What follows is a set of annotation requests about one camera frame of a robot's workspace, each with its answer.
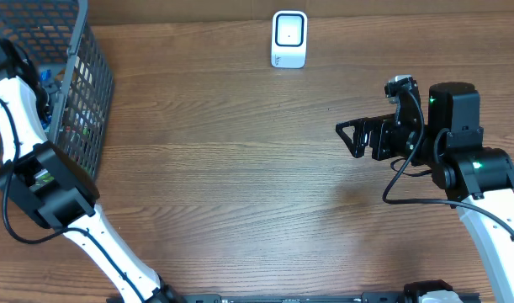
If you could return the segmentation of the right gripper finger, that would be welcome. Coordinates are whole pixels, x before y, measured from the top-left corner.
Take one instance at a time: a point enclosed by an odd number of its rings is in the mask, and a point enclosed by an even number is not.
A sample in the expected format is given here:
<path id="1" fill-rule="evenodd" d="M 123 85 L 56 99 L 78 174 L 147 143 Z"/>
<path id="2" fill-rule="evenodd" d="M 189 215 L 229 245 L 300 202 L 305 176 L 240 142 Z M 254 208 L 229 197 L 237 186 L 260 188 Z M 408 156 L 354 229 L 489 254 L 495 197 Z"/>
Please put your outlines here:
<path id="1" fill-rule="evenodd" d="M 346 128 L 346 126 L 339 128 L 339 136 L 353 157 L 363 157 L 369 143 L 369 133 L 362 126 L 352 126 L 353 133 L 350 136 L 347 134 Z"/>
<path id="2" fill-rule="evenodd" d="M 346 122 L 340 122 L 336 125 L 336 131 L 342 131 L 345 128 L 353 127 L 355 130 L 371 131 L 377 124 L 382 122 L 380 117 L 364 117 Z"/>

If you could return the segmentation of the blue snack bar wrapper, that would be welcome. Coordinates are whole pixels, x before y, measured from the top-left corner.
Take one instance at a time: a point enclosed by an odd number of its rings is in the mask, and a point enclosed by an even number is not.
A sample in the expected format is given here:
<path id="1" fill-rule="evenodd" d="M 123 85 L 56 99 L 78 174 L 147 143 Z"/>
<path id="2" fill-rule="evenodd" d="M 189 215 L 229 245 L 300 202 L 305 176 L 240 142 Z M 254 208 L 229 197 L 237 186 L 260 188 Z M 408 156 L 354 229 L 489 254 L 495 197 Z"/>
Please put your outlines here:
<path id="1" fill-rule="evenodd" d="M 51 78 L 51 69 L 40 71 L 40 80 L 46 82 Z"/>

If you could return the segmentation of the beige snack pouch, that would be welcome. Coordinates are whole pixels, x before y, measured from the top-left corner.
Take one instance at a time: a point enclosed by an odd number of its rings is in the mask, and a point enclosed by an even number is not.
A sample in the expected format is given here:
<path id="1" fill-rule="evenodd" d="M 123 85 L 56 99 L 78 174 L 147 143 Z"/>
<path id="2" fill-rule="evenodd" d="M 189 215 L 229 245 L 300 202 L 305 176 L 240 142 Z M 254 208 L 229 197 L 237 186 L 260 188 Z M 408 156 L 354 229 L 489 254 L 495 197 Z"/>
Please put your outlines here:
<path id="1" fill-rule="evenodd" d="M 94 86 L 90 65 L 77 56 L 66 99 L 65 116 L 83 129 L 88 129 L 97 122 L 94 117 L 97 110 L 93 102 Z"/>

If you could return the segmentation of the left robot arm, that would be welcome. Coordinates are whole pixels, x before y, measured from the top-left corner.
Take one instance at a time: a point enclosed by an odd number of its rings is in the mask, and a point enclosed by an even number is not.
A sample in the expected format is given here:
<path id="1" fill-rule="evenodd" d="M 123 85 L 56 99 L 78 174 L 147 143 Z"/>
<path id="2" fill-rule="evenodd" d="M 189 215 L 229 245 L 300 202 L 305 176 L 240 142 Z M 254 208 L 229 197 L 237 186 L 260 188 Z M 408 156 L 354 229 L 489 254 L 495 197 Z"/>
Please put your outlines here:
<path id="1" fill-rule="evenodd" d="M 47 139 L 42 124 L 49 101 L 26 52 L 0 38 L 0 189 L 8 234 L 29 245 L 66 237 L 106 274 L 123 302 L 182 302 L 109 223 L 90 175 Z"/>

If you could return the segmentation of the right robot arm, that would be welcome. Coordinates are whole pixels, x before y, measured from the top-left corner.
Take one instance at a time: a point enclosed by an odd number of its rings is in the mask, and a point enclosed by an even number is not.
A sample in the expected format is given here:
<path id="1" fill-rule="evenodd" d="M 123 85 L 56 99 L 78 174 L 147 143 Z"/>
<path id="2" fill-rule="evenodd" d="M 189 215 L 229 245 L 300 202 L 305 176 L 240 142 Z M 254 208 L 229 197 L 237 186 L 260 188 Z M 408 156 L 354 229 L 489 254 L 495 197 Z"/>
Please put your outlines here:
<path id="1" fill-rule="evenodd" d="M 467 82 L 430 86 L 428 111 L 421 109 L 416 80 L 405 75 L 388 81 L 392 114 L 359 118 L 336 125 L 353 157 L 370 147 L 377 161 L 402 158 L 393 181 L 405 169 L 426 165 L 444 199 L 391 199 L 389 205 L 448 205 L 474 241 L 493 294 L 514 302 L 514 163 L 507 152 L 483 145 L 480 95 Z"/>

